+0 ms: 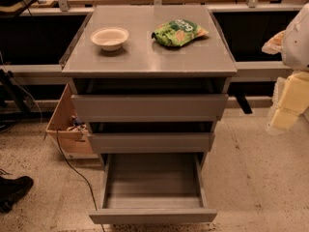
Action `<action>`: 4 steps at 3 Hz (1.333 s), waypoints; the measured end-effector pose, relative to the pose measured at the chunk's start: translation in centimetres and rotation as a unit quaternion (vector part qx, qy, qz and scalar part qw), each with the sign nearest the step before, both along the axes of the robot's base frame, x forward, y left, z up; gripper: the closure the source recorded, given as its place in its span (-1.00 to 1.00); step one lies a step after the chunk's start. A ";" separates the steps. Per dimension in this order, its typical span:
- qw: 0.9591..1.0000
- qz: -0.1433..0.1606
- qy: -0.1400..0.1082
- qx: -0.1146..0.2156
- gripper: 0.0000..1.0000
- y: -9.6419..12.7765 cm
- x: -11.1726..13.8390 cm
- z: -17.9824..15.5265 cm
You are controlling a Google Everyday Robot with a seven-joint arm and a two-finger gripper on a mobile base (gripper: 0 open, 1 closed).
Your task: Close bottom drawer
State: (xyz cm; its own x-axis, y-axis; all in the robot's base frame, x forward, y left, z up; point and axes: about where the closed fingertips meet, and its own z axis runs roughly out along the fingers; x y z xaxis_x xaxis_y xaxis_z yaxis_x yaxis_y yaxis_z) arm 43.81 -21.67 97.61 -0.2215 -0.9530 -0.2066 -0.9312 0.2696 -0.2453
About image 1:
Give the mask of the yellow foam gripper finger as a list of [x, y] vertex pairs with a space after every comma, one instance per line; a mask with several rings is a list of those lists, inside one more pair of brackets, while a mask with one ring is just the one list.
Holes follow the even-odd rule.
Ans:
[[268, 113], [267, 132], [273, 135], [288, 131], [309, 108], [309, 72], [293, 72], [275, 83], [272, 107]]

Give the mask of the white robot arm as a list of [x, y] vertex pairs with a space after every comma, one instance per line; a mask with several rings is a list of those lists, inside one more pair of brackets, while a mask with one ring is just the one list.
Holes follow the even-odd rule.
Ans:
[[293, 73], [279, 77], [273, 92], [267, 131], [288, 131], [309, 107], [309, 4], [305, 4], [287, 28], [262, 47], [267, 54], [280, 53], [282, 63]]

